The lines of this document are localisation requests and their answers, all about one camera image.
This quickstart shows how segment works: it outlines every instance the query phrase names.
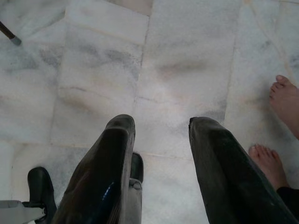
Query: bare foot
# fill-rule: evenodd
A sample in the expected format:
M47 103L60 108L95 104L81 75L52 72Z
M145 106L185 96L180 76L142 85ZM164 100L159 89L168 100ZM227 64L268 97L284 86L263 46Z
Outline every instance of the bare foot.
M280 187L290 187L277 152L255 145L249 149L249 156L266 175L275 190Z
M299 139L299 90L284 76L277 76L276 80L270 89L270 104Z

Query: metal rod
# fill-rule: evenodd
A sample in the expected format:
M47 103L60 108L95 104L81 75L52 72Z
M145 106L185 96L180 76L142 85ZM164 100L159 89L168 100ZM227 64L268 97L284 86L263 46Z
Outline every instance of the metal rod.
M20 45L21 44L21 40L14 35L6 26L4 26L4 24L0 21L0 31L2 33L4 33L5 36L7 36L12 43L14 43L15 45Z

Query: toe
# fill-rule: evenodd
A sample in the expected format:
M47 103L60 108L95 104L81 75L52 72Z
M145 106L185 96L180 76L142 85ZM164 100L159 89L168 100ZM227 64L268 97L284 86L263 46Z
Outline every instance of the toe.
M275 151L275 150L271 150L271 155L273 156L273 158L279 162L280 164L282 163L281 160L280 160L280 157L278 155L278 153Z
M271 86L271 91L276 92L278 90L278 88L275 85Z
M273 98L275 96L275 92L273 90L270 90L269 96Z
M260 154L260 157L268 157L270 156L270 152L268 150L268 148L264 147L264 146L257 146L257 151Z
M250 147L248 153L252 159L255 160L258 158L258 151L256 150L256 146Z
M276 81L279 84L283 85L283 86L285 86L285 85L292 85L291 82L290 82L290 80L287 77L285 77L285 76L281 76L281 75L276 76Z
M273 85L277 88L277 89L282 89L284 86L280 83L273 83Z

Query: floor tile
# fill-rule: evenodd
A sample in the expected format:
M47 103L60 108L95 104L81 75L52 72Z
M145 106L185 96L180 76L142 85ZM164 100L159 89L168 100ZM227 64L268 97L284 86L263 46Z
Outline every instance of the floor tile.
M7 3L7 0L0 0L0 6L3 6L6 3Z
M275 34L279 2L250 4L243 4L240 11L224 125L245 150L256 143L277 150L289 181L298 187L294 171L298 168L299 143L269 104L269 89L275 76L287 73L281 57L284 49Z
M121 39L69 26L59 86L113 99L135 99L142 48Z
M201 106L225 101L238 11L238 0L155 2L138 96Z
M24 39L23 41L64 45L66 30L67 30L66 21L65 19L61 19L49 26L41 28L40 30L38 30L28 38Z
M133 111L133 101L116 101L79 88L60 89L58 95L51 130L53 144L91 147L110 119Z
M1 40L0 51L0 139L48 142L63 47Z
M106 1L73 0L66 9L69 22L143 45L149 18Z
M0 200L11 200L11 173L13 167L14 147L0 141Z
M116 5L129 8L143 15L150 15L153 0L107 0Z
M280 8L277 35L285 49L295 84L299 85L299 4L283 2Z
M134 149L138 152L191 159L189 119L211 117L223 122L224 115L225 105L206 109L138 98L133 113L136 123Z
M12 169L12 190L14 200L29 201L28 172L35 167L48 171L53 187L54 199L59 205L71 175L88 149L47 145L18 145Z
M299 3L299 0L280 0L281 2Z
M13 0L0 9L2 21L23 41L64 17L68 0ZM6 37L0 32L0 38Z
M142 223L208 224L194 162L145 154L142 157Z

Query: toenail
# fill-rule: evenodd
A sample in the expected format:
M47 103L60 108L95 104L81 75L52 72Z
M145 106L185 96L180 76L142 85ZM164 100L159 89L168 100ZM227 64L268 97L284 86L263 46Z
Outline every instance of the toenail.
M276 76L277 80L282 80L283 77L281 75Z

